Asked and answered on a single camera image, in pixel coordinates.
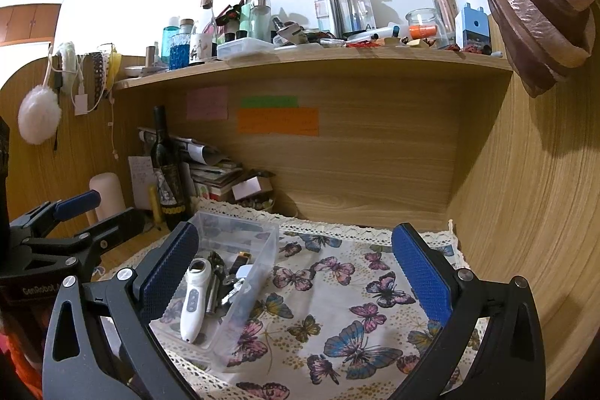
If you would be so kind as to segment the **white handheld massager device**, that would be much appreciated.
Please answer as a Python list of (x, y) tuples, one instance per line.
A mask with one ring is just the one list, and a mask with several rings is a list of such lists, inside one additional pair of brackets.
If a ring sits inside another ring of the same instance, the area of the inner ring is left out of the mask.
[(203, 326), (206, 314), (207, 292), (213, 279), (213, 266), (206, 258), (191, 261), (186, 274), (186, 294), (180, 316), (180, 336), (193, 343)]

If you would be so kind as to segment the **clear plastic storage bin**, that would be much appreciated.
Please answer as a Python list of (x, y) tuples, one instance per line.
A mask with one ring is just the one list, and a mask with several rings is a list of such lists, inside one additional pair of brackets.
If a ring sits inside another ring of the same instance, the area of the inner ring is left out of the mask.
[(224, 370), (278, 255), (277, 224), (198, 211), (198, 252), (163, 315), (160, 343), (209, 370)]

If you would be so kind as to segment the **small black rectangular object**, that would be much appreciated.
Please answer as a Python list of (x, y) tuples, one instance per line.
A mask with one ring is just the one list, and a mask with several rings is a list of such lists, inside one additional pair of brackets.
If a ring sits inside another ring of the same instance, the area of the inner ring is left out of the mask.
[(220, 286), (225, 277), (225, 262), (221, 256), (211, 251), (208, 255), (207, 261), (211, 265), (211, 278), (210, 285), (207, 290), (207, 300), (205, 301), (205, 313), (209, 316), (213, 315), (217, 308), (217, 301), (220, 291)]

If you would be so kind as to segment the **white power plug adapter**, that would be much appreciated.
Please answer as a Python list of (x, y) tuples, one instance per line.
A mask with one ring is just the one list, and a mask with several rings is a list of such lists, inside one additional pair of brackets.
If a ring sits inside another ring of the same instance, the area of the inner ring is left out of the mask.
[(224, 278), (220, 287), (220, 305), (222, 307), (227, 307), (233, 302), (235, 295), (243, 287), (252, 268), (251, 264), (242, 265), (235, 274), (230, 274)]

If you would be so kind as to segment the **cream cylindrical bottle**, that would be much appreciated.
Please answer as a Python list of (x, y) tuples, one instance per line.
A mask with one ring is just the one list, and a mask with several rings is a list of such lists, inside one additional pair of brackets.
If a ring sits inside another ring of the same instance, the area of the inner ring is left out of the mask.
[(118, 175), (103, 172), (90, 179), (90, 189), (100, 194), (100, 205), (94, 210), (97, 220), (112, 217), (126, 209)]

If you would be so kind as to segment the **white handwritten paper note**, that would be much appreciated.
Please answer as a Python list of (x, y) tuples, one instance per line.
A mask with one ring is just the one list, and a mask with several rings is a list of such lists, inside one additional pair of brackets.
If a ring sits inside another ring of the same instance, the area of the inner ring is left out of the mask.
[(129, 172), (134, 207), (150, 210), (150, 186), (156, 183), (153, 164), (149, 156), (129, 156)]

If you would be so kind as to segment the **yellow lip balm tube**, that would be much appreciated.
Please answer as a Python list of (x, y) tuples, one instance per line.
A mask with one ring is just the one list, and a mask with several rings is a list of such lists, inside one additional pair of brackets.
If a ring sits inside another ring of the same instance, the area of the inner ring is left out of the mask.
[(150, 185), (148, 186), (147, 192), (154, 225), (160, 226), (163, 222), (163, 216), (157, 187), (155, 185)]

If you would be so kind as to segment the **dark wine bottle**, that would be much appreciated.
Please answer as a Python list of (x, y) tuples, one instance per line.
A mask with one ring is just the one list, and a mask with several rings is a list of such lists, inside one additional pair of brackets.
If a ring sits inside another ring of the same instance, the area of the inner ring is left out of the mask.
[(160, 211), (167, 228), (172, 231), (180, 222), (190, 218), (189, 197), (182, 177), (178, 147), (169, 135), (166, 108), (155, 106), (153, 119), (156, 140), (153, 142), (150, 158), (157, 179)]

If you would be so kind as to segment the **white fluffy powder puff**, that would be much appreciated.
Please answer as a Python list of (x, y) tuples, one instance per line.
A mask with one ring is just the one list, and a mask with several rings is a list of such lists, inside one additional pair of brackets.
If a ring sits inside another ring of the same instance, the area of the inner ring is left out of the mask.
[(17, 124), (20, 136), (28, 144), (42, 144), (56, 133), (61, 114), (54, 90), (47, 85), (37, 85), (19, 107)]

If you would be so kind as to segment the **butterfly print lace cloth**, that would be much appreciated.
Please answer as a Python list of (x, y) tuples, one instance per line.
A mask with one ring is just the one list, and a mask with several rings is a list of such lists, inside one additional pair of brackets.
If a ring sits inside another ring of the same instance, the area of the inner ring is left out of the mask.
[(204, 399), (386, 399), (416, 367), (440, 321), (423, 310), (387, 229), (197, 201), (203, 247), (253, 273), (237, 304), (180, 335), (178, 289), (151, 331)]

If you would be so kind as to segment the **stack of books and magazines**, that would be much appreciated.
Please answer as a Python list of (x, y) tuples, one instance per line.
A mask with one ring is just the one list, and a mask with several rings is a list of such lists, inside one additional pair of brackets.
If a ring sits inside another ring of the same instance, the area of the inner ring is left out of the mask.
[[(140, 127), (138, 136), (152, 150), (156, 130)], [(216, 148), (191, 138), (170, 137), (178, 147), (188, 197), (219, 198), (229, 192), (227, 186), (243, 175), (241, 163), (233, 162)]]

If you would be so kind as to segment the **small open cardboard box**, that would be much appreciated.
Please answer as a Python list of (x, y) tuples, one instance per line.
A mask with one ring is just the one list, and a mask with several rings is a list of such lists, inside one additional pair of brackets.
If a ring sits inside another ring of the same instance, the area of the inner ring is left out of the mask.
[(232, 187), (234, 202), (245, 208), (272, 212), (276, 203), (274, 176), (272, 172), (253, 169)]

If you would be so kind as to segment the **pink sticky note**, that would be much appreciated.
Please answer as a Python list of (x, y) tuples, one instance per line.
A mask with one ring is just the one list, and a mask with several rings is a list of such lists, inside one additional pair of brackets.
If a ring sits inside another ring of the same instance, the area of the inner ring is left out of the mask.
[(186, 95), (186, 119), (189, 121), (226, 121), (228, 89), (214, 86), (193, 89)]

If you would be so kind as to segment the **blue liquid bottle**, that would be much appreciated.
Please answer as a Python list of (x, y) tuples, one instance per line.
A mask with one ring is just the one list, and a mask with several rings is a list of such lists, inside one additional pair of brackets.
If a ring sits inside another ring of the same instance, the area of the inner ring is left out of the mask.
[(188, 66), (192, 28), (191, 18), (172, 17), (163, 29), (160, 57), (170, 70)]

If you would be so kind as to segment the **green sticky note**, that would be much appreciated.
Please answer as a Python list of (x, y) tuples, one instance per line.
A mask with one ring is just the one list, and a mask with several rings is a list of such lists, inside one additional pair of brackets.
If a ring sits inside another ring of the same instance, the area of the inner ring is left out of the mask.
[(298, 108), (296, 95), (253, 95), (243, 97), (242, 109), (295, 109)]

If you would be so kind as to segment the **orange sticky note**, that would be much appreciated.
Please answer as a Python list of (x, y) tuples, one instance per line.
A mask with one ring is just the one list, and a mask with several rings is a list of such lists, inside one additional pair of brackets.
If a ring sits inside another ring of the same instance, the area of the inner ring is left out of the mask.
[(239, 134), (282, 134), (318, 136), (320, 113), (317, 108), (238, 109)]

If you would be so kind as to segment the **clear tray on shelf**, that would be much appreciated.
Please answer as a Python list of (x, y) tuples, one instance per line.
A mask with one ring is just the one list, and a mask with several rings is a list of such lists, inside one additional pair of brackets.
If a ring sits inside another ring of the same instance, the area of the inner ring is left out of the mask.
[(229, 61), (236, 58), (249, 57), (256, 54), (270, 53), (275, 49), (272, 43), (256, 40), (253, 37), (242, 37), (239, 40), (221, 43), (217, 47), (217, 58)]

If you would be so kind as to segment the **pale green bottle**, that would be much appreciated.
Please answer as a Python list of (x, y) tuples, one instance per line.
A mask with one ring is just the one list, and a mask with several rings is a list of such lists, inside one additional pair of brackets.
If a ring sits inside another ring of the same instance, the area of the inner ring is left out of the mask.
[(270, 43), (270, 0), (243, 0), (240, 10), (239, 27), (248, 37)]

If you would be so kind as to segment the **glass jar with lid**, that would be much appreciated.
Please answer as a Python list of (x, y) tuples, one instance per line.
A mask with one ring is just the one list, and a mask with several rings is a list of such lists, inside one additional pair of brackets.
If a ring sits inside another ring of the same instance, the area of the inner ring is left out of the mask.
[(418, 8), (406, 14), (410, 36), (414, 40), (425, 40), (429, 46), (444, 49), (450, 45), (447, 30), (437, 10), (432, 7)]

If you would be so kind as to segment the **blue box on shelf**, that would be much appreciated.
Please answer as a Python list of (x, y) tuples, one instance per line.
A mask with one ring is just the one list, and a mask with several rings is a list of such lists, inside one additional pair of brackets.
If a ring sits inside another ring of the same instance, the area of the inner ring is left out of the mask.
[(462, 49), (484, 52), (491, 49), (489, 20), (482, 7), (472, 8), (466, 3), (454, 20), (454, 39)]

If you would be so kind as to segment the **tall copper glitter jar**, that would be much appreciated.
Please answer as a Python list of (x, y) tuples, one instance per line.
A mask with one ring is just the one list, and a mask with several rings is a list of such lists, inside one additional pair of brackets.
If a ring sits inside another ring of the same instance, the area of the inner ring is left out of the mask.
[(456, 42), (456, 17), (459, 14), (457, 0), (432, 0), (444, 26), (449, 43)]

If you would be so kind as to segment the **clear blister pack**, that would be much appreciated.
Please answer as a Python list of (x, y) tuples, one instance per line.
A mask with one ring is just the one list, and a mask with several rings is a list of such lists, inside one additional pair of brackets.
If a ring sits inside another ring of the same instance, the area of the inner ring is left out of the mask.
[(313, 0), (318, 28), (338, 39), (375, 29), (371, 0)]

